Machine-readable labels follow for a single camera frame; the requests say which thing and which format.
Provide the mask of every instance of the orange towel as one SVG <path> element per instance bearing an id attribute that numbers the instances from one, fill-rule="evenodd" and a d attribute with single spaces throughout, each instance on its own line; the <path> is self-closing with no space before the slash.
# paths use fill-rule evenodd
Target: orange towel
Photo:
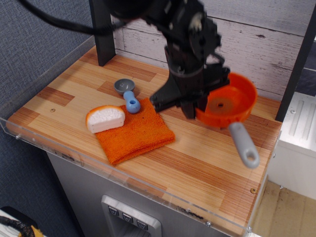
<path id="1" fill-rule="evenodd" d="M 130 114 L 126 106 L 123 127 L 96 133 L 112 165 L 139 156 L 175 141 L 174 133 L 167 128 L 148 98 L 139 101 L 141 109 Z"/>

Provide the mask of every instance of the black cable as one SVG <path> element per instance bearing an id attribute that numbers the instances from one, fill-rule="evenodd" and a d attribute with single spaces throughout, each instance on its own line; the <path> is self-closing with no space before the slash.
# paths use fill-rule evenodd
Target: black cable
<path id="1" fill-rule="evenodd" d="M 65 30 L 80 32 L 80 33 L 89 34 L 89 35 L 105 36 L 105 35 L 111 34 L 116 29 L 121 28 L 122 26 L 126 25 L 125 22 L 120 21 L 113 25 L 108 25 L 102 28 L 94 29 L 85 25 L 58 19 L 56 17 L 48 15 L 47 13 L 33 6 L 26 0 L 18 0 L 18 2 L 20 2 L 28 11 L 33 13 L 35 16 L 37 16 L 44 22 L 61 29 L 65 29 Z"/>
<path id="2" fill-rule="evenodd" d="M 31 226 L 25 225 L 24 223 L 16 220 L 11 220 L 4 216 L 0 216 L 0 224 L 10 226 L 19 231 L 22 237 L 35 237 L 34 231 Z"/>

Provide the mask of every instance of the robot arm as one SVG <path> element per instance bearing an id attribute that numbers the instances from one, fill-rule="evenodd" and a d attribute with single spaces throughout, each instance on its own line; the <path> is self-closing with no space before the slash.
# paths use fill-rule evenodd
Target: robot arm
<path id="1" fill-rule="evenodd" d="M 110 13 L 122 21 L 136 18 L 155 25 L 165 36 L 169 67 L 166 84 L 150 97 L 156 112 L 181 107 L 188 119 L 204 111 L 210 91 L 229 83 L 230 70 L 215 53 L 221 45 L 217 26 L 198 0 L 105 0 Z M 209 55 L 218 63 L 207 64 Z"/>

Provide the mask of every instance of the bread slice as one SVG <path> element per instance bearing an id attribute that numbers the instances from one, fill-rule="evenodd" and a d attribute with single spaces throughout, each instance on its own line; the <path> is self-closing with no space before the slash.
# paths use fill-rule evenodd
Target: bread slice
<path id="1" fill-rule="evenodd" d="M 120 107 L 112 105 L 97 107 L 91 110 L 85 118 L 85 124 L 92 133 L 122 127 L 124 121 L 124 111 Z"/>

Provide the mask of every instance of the button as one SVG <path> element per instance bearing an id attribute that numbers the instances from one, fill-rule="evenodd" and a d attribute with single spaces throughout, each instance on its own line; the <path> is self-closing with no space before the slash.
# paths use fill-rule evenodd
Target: button
<path id="1" fill-rule="evenodd" d="M 109 211 L 110 211 L 113 215 L 119 216 L 119 211 L 116 210 L 115 208 L 111 207 L 111 206 L 109 206 Z"/>
<path id="2" fill-rule="evenodd" d="M 129 223 L 133 223 L 133 217 L 126 215 L 125 213 L 122 214 L 123 215 L 123 219 Z"/>
<path id="3" fill-rule="evenodd" d="M 145 231 L 148 230 L 148 226 L 144 222 L 141 222 L 139 220 L 137 220 L 137 226 Z"/>

